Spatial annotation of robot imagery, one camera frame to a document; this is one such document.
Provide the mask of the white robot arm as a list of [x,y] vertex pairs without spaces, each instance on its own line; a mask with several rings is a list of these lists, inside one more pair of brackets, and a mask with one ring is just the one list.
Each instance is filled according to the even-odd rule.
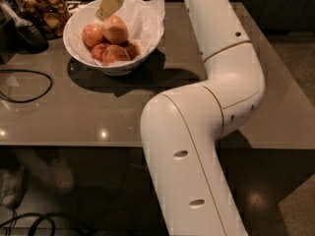
[[206,79],[166,90],[140,122],[145,159],[169,236],[248,236],[216,153],[265,91],[263,70],[228,0],[184,0]]

